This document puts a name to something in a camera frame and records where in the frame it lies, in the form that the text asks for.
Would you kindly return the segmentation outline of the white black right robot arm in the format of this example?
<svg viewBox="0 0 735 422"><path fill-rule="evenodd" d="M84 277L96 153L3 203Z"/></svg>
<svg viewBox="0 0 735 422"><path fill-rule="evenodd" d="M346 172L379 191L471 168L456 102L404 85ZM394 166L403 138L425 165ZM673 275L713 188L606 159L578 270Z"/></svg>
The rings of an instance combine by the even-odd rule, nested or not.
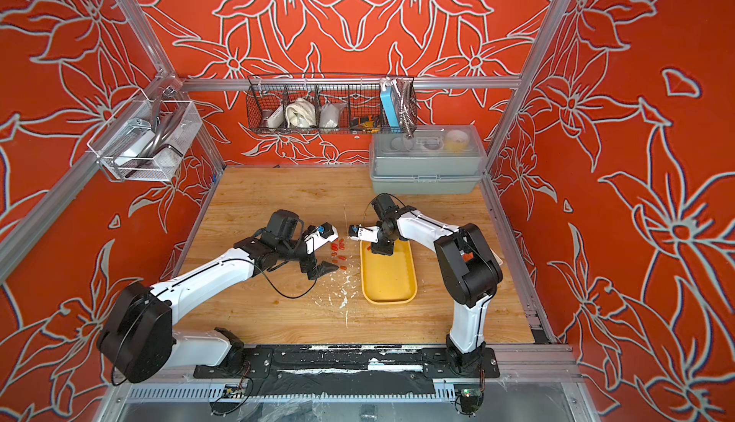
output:
<svg viewBox="0 0 735 422"><path fill-rule="evenodd" d="M390 256L396 242L412 241L434 252L442 282L454 302L453 322L446 337L450 370L458 376L483 376L488 308L503 281L499 257L482 230L473 224L455 226L427 217L391 194L371 200L376 224L352 229L371 252Z"/></svg>

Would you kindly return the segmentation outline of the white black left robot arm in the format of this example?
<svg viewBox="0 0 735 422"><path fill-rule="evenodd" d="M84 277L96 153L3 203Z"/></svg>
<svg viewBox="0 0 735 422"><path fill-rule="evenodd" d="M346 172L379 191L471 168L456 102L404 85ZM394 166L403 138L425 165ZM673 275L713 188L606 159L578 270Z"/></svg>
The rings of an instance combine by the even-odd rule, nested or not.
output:
<svg viewBox="0 0 735 422"><path fill-rule="evenodd" d="M191 311L252 278L266 278L296 262L308 280L337 270L316 253L339 238L326 222L304 226L295 213L272 213L267 225L221 256L181 276L152 286L133 282L120 293L97 339L97 349L130 383L142 383L164 368L195 367L207 377L231 377L246 370L244 345L218 327L210 333L176 330Z"/></svg>

